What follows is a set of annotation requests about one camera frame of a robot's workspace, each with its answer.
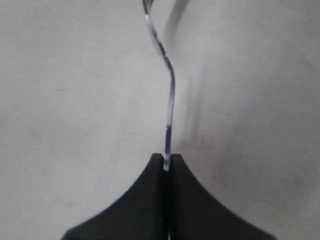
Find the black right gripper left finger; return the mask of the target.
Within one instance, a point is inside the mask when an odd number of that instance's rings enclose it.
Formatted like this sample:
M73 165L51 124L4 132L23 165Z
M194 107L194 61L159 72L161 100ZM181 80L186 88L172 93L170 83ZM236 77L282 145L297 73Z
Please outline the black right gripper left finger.
M151 155L134 184L108 208L69 229L64 240L164 240L163 157Z

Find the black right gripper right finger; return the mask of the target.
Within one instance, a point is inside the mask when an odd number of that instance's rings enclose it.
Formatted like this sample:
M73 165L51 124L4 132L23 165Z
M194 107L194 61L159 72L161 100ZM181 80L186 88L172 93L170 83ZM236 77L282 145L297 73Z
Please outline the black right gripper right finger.
M215 199L197 180L180 154L171 156L169 179L169 235L172 240L275 239Z

